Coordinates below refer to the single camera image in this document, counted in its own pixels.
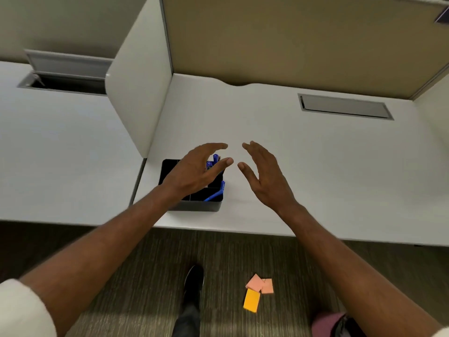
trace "shoe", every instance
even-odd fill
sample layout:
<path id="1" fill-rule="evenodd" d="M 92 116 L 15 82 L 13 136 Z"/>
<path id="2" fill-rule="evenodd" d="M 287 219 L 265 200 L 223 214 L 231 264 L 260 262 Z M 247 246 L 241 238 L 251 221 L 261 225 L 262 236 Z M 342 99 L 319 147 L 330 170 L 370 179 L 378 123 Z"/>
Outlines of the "shoe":
<path id="1" fill-rule="evenodd" d="M 199 311 L 200 293 L 204 284 L 204 269 L 201 265 L 194 265 L 188 271 L 184 281 L 184 299 L 182 307 L 194 305 Z"/>

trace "person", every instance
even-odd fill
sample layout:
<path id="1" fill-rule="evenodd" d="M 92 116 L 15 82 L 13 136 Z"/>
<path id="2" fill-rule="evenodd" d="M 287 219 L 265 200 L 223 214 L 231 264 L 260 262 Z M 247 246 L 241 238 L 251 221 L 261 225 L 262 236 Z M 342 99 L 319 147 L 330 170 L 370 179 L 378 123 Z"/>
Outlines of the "person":
<path id="1" fill-rule="evenodd" d="M 232 158 L 223 158 L 205 170 L 208 157 L 226 148 L 224 143 L 207 143 L 191 150 L 163 183 L 140 201 L 19 280 L 0 284 L 0 336 L 64 336 L 160 217 L 233 164 Z M 351 315 L 345 315 L 340 324 L 353 320 L 360 327 L 359 333 L 371 337 L 449 336 L 448 330 L 323 228 L 295 200 L 273 154 L 253 141 L 243 143 L 243 148 L 254 160 L 259 177 L 244 162 L 238 163 L 238 168 L 255 196 L 290 227 L 327 276 Z M 196 265 L 185 280 L 184 310 L 175 323 L 174 337 L 199 335 L 203 278 L 202 267 Z M 334 326 L 333 333 L 337 328 L 342 335 L 348 335 L 345 326 L 343 330 Z"/>

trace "blue marker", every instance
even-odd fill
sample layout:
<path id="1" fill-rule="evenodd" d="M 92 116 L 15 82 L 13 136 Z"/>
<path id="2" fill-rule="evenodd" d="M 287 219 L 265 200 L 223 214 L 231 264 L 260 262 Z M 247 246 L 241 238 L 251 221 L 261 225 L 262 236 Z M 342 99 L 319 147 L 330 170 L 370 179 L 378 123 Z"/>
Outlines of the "blue marker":
<path id="1" fill-rule="evenodd" d="M 218 192 L 216 192 L 215 194 L 212 194 L 211 196 L 209 196 L 208 198 L 206 198 L 204 201 L 205 201 L 205 202 L 208 202 L 208 201 L 212 200 L 213 198 L 216 198 L 218 195 L 221 195 L 221 194 L 223 193 L 223 191 L 225 190 L 224 185 L 225 185 L 224 181 L 221 181 L 221 187 L 220 187 L 220 190 L 219 190 Z"/>

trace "person's left arm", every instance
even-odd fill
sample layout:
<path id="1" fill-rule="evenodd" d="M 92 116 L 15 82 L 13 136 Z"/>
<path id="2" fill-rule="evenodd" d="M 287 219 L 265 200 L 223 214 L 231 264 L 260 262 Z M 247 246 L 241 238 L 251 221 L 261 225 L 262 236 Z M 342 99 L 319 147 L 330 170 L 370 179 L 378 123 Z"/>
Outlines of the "person's left arm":
<path id="1" fill-rule="evenodd" d="M 164 182 L 139 202 L 20 278 L 46 306 L 58 336 L 65 335 L 170 207 L 204 188 L 233 163 L 232 158 L 224 158 L 205 170 L 208 157 L 226 148 L 224 143 L 207 143 L 191 150 Z"/>

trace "paper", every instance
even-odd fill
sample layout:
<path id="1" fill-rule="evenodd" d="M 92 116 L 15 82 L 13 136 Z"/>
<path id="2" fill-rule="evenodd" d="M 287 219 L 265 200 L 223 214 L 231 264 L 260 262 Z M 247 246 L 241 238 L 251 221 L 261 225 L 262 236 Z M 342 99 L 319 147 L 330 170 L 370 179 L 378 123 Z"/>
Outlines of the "paper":
<path id="1" fill-rule="evenodd" d="M 251 289 L 256 292 L 260 292 L 263 285 L 264 285 L 264 281 L 257 274 L 255 274 L 251 278 L 251 280 L 246 284 L 246 288 Z"/>
<path id="2" fill-rule="evenodd" d="M 248 289 L 246 291 L 245 302 L 243 304 L 243 308 L 248 311 L 256 313 L 257 306 L 259 305 L 260 297 L 261 297 L 261 294 L 259 292 Z"/>
<path id="3" fill-rule="evenodd" d="M 269 294 L 274 293 L 273 280 L 272 279 L 262 279 L 264 284 L 262 285 L 262 293 Z"/>

